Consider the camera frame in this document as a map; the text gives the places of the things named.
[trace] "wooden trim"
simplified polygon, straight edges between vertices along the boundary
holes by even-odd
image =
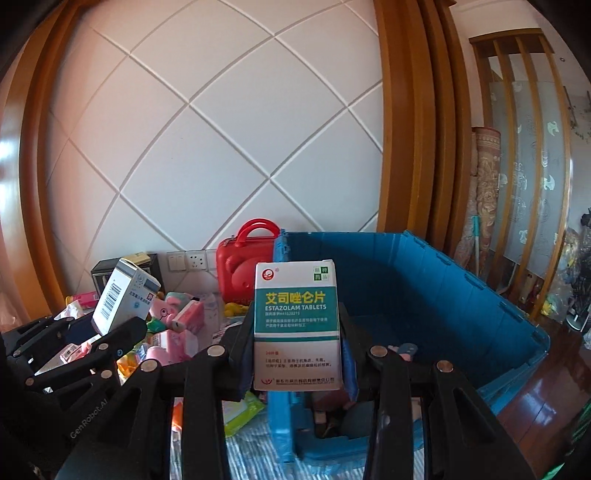
[[[470,38],[470,43],[481,43],[485,41],[497,40],[505,37],[516,37],[518,35],[543,35],[541,28],[517,28],[516,30],[503,30],[501,32],[487,33]]]
[[[416,1],[374,0],[384,78],[378,230],[408,228],[425,237],[433,191],[435,94],[427,35]]]
[[[16,66],[0,127],[0,140],[14,146],[3,161],[7,196],[0,224],[8,268],[32,319],[59,312],[67,293],[47,204],[47,114],[67,42],[82,11],[97,2],[63,2],[31,34]]]
[[[462,238],[470,190],[470,158],[472,156],[472,118],[468,76],[460,38],[457,34],[452,13],[449,11],[449,4],[453,5],[454,3],[448,2],[448,5],[445,6],[442,2],[435,2],[452,68],[454,108],[456,112],[456,153],[452,205],[444,246],[444,251],[449,256],[453,256]]]
[[[509,301],[517,303],[519,292],[522,289],[522,283],[527,274],[527,266],[530,263],[531,251],[534,247],[535,234],[538,229],[539,204],[542,184],[542,147],[544,145],[544,127],[542,121],[542,105],[540,101],[540,93],[538,91],[538,76],[535,72],[534,62],[531,55],[525,49],[523,42],[517,37],[517,44],[521,52],[521,57],[525,64],[525,72],[527,73],[527,80],[530,84],[531,102],[534,110],[534,125],[535,125],[535,180],[534,180],[534,197],[532,200],[532,211],[530,212],[530,222],[527,227],[527,241],[521,255],[521,263],[519,269],[513,280],[511,291],[509,292]]]
[[[492,69],[488,58],[485,57],[477,45],[473,45],[474,56],[476,57],[476,68],[480,80],[480,95],[482,97],[482,115],[485,127],[493,127],[492,102],[491,102],[491,82]]]
[[[513,199],[511,198],[513,194],[513,173],[514,173],[514,163],[517,156],[517,120],[516,120],[516,112],[515,112],[515,97],[513,94],[513,84],[514,75],[513,75],[513,68],[511,67],[511,62],[509,61],[509,57],[501,52],[499,48],[499,44],[496,40],[493,40],[495,45],[495,50],[497,53],[497,57],[499,59],[499,63],[501,64],[501,74],[503,75],[503,86],[505,90],[505,102],[506,102],[506,109],[507,109],[507,118],[508,118],[508,139],[507,139],[507,163],[509,165],[509,169],[507,172],[507,190],[505,192],[505,208],[503,211],[503,217],[501,220],[501,227],[499,230],[499,239],[496,245],[495,256],[492,259],[491,270],[488,275],[487,282],[489,286],[496,290],[499,282],[501,281],[501,269],[500,263],[501,259],[505,254],[505,247],[507,245],[507,239],[509,235],[509,230],[511,227],[511,213],[513,212]]]
[[[534,310],[531,313],[531,318],[535,319],[542,309],[544,305],[544,301],[546,299],[546,295],[548,290],[550,289],[550,285],[556,274],[556,268],[558,267],[558,261],[560,260],[560,254],[562,252],[562,246],[564,243],[564,235],[566,233],[566,220],[569,214],[569,200],[570,200],[570,189],[571,189],[571,177],[572,177],[572,158],[570,154],[570,120],[569,120],[569,113],[566,107],[566,98],[564,94],[564,89],[562,85],[562,80],[560,79],[560,73],[558,72],[558,68],[556,68],[556,64],[554,62],[553,51],[550,47],[550,44],[546,40],[543,35],[540,35],[540,41],[544,46],[544,50],[546,53],[546,58],[548,59],[548,63],[550,64],[550,70],[552,71],[552,77],[554,78],[554,85],[556,86],[556,95],[558,97],[558,106],[560,107],[560,118],[562,121],[562,135],[564,139],[564,192],[563,192],[563,201],[562,201],[562,212],[560,214],[560,224],[558,225],[558,239],[560,242],[556,242],[554,246],[554,250],[552,251],[552,256],[550,257],[550,264],[548,266],[548,270],[546,271],[546,277],[544,279],[544,284],[542,285],[542,289],[540,290],[540,295],[538,296],[537,301],[535,302]]]
[[[441,19],[433,0],[418,0],[426,26],[435,87],[436,149],[427,241],[443,250],[452,209],[456,168],[456,108],[452,67]]]

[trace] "wooden floor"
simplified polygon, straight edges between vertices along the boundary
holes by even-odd
[[[591,351],[565,325],[546,317],[538,323],[550,335],[550,352],[499,419],[541,478],[568,448],[573,419],[591,398]]]

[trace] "blue plastic bin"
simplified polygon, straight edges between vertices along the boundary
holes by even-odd
[[[283,232],[274,261],[335,262],[337,294],[375,344],[418,346],[415,362],[450,360],[498,414],[550,348],[550,337],[514,305],[410,232]],[[343,344],[343,356],[348,346]],[[306,394],[269,392],[269,426],[280,461],[294,455],[324,473],[364,464],[368,438],[314,436]],[[422,436],[422,426],[415,432]]]

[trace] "tiled wall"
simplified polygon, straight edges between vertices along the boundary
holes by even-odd
[[[71,291],[101,259],[215,248],[266,217],[375,230],[382,72],[372,0],[107,0],[50,107],[47,181]],[[208,272],[167,288],[213,291]]]

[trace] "silver bolt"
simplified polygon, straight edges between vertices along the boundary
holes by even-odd
[[[226,349],[221,345],[212,345],[207,349],[207,354],[209,356],[222,356],[225,353]]]
[[[453,371],[453,363],[449,362],[448,360],[439,360],[437,362],[437,369],[442,374],[448,374]]]
[[[371,347],[371,349],[369,349],[369,353],[378,358],[382,358],[388,355],[388,349],[382,345],[374,345]]]
[[[142,372],[150,373],[158,368],[158,362],[150,358],[149,360],[142,362],[140,368],[142,369]]]

